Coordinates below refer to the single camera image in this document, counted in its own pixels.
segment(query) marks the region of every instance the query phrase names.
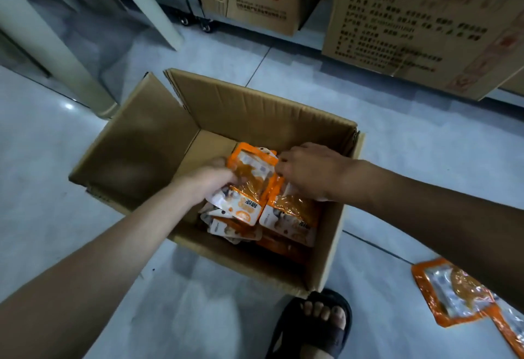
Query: forearm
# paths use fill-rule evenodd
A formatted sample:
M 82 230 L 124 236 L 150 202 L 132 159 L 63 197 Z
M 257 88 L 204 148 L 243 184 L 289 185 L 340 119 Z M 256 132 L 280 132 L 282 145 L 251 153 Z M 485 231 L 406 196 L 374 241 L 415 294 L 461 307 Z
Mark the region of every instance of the forearm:
M 170 184 L 0 304 L 0 356 L 82 357 L 193 204 L 188 183 Z
M 415 181 L 369 163 L 362 170 L 366 189 L 359 197 L 342 198 L 344 202 L 406 232 L 524 309 L 524 210 Z

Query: orange package on floor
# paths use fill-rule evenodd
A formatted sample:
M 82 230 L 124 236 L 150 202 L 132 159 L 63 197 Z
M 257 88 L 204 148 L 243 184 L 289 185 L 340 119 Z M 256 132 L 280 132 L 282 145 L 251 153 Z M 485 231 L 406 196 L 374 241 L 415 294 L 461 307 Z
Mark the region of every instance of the orange package on floor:
M 311 249 L 266 229 L 263 231 L 262 239 L 257 241 L 256 244 L 302 265 L 308 261 L 311 255 Z
M 308 247 L 315 245 L 320 203 L 299 195 L 284 178 L 278 177 L 259 223 Z
M 496 306 L 486 287 L 444 258 L 415 264 L 411 272 L 442 327 L 483 318 Z
M 524 316 L 506 303 L 488 309 L 489 317 L 520 359 L 524 359 Z
M 227 185 L 206 200 L 240 221 L 255 225 L 277 179 L 277 163 L 277 156 L 272 151 L 240 143 L 226 165 L 233 170 L 241 185 Z

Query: foot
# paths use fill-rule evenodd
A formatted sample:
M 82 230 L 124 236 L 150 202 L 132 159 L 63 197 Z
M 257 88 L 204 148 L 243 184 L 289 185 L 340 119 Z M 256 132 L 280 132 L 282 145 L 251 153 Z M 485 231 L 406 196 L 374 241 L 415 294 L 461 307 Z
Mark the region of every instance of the foot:
M 346 327 L 346 314 L 341 307 L 326 307 L 321 302 L 306 301 L 303 306 L 304 315 L 320 318 L 325 322 L 331 322 L 332 325 L 344 330 Z M 333 356 L 325 353 L 317 347 L 304 344 L 300 349 L 300 359 L 333 359 Z

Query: caster wheel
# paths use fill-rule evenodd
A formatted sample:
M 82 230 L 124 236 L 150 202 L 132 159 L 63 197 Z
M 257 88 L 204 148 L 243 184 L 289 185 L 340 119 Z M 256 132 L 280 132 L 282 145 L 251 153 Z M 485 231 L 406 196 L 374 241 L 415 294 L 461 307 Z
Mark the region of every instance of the caster wheel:
M 211 25 L 208 22 L 204 21 L 200 22 L 200 28 L 206 33 L 211 33 L 213 31 Z
M 189 25 L 189 19 L 186 17 L 186 16 L 180 16 L 178 18 L 178 20 L 180 21 L 180 23 L 184 26 L 188 26 Z

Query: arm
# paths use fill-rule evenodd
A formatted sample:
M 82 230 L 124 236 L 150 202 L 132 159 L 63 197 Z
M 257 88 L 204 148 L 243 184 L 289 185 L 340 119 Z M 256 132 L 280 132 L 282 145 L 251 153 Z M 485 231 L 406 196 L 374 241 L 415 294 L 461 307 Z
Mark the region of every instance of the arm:
M 13 293 L 0 304 L 0 357 L 85 355 L 174 226 L 232 178 L 224 167 L 206 166 L 174 180 Z
M 316 144 L 277 172 L 311 197 L 362 209 L 406 232 L 524 310 L 524 210 L 400 176 Z

